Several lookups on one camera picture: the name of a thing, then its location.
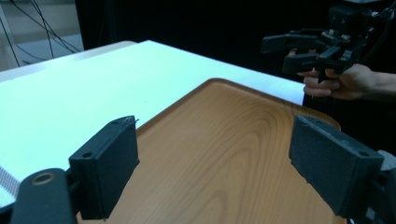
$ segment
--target tray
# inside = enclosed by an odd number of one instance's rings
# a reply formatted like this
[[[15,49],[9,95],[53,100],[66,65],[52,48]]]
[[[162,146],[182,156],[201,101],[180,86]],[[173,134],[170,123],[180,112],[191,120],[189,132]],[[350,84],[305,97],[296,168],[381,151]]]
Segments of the tray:
[[[106,224],[346,223],[290,164],[297,114],[339,128],[318,111],[208,80],[137,130],[141,162]]]

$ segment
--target brown tray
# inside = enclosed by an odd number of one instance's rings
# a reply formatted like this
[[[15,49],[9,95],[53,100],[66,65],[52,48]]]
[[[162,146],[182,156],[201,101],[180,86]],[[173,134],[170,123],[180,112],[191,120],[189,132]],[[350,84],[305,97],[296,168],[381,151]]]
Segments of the brown tray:
[[[315,110],[207,81],[137,130],[141,163],[106,223],[346,223],[290,164],[297,114],[339,128]]]

